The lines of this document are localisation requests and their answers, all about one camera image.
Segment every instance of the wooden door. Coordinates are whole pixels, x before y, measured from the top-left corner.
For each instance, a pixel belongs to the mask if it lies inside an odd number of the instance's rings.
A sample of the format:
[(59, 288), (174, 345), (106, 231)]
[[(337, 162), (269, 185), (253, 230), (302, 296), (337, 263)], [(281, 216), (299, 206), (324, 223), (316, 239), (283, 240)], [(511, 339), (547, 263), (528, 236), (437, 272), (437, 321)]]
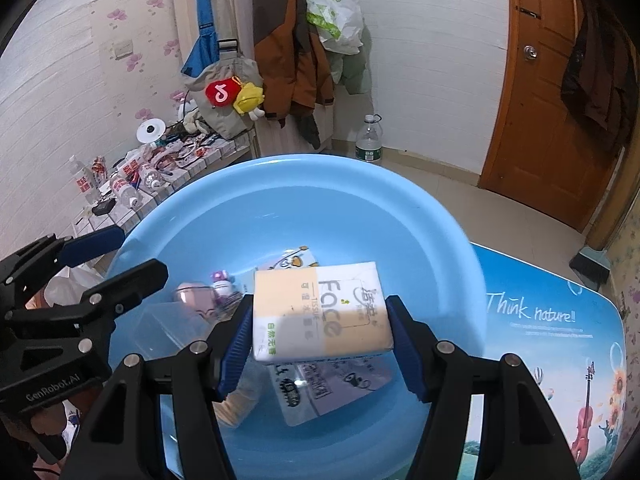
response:
[[(560, 99), (582, 20), (580, 0), (510, 0), (510, 5), (505, 86), (479, 185), (582, 231), (616, 157), (581, 130)], [(528, 46), (535, 59), (527, 58)]]

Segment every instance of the violin illustration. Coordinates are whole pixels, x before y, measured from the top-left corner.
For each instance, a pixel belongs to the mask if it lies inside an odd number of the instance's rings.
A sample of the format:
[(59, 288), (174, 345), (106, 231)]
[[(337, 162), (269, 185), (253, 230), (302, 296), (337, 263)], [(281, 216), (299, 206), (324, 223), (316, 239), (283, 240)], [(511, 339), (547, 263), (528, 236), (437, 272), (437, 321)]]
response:
[(584, 376), (587, 380), (587, 400), (578, 413), (578, 425), (576, 426), (578, 435), (575, 437), (574, 443), (571, 444), (571, 454), (574, 456), (578, 469), (580, 469), (589, 451), (589, 427), (593, 419), (593, 408), (589, 405), (589, 396), (594, 373), (596, 373), (596, 370), (593, 367), (593, 361), (591, 361), (591, 365), (587, 368), (587, 373)]

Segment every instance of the door knob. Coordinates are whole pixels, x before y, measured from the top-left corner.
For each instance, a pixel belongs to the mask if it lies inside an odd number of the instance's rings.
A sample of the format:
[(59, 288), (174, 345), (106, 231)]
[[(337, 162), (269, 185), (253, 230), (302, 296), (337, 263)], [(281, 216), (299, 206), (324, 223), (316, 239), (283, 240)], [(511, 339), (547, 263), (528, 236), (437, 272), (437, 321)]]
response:
[(535, 47), (527, 45), (524, 47), (524, 57), (533, 61), (538, 57), (538, 51), (535, 49)]

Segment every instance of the large plastic bottle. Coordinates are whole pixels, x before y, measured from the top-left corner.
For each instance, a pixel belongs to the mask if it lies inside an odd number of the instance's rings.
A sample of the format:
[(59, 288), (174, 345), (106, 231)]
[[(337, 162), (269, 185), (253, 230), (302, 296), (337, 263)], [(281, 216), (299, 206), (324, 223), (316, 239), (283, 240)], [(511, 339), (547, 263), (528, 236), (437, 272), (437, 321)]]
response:
[(382, 128), (378, 114), (365, 115), (364, 126), (356, 138), (356, 158), (373, 164), (380, 164), (382, 158)]
[(164, 186), (164, 178), (162, 177), (162, 173), (156, 170), (156, 168), (154, 168), (148, 162), (140, 164), (138, 173), (140, 174), (140, 180), (142, 181), (142, 184), (144, 184), (148, 190), (156, 191)]
[(100, 198), (100, 192), (95, 188), (94, 176), (91, 171), (77, 160), (75, 155), (69, 159), (68, 166), (86, 201), (89, 204), (96, 202)]
[(111, 190), (118, 198), (118, 202), (125, 207), (134, 209), (142, 201), (140, 200), (140, 194), (136, 189), (118, 174), (111, 179)]

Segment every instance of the green cloth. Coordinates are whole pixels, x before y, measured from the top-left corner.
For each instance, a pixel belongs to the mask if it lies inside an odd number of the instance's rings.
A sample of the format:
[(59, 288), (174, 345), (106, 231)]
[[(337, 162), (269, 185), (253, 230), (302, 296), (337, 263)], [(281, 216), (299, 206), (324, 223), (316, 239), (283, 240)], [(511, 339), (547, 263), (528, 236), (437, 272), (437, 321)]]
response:
[(366, 25), (361, 41), (363, 45), (360, 47), (360, 52), (352, 56), (326, 51), (334, 83), (344, 85), (350, 95), (371, 92), (371, 72), (367, 68), (371, 51), (371, 35)]

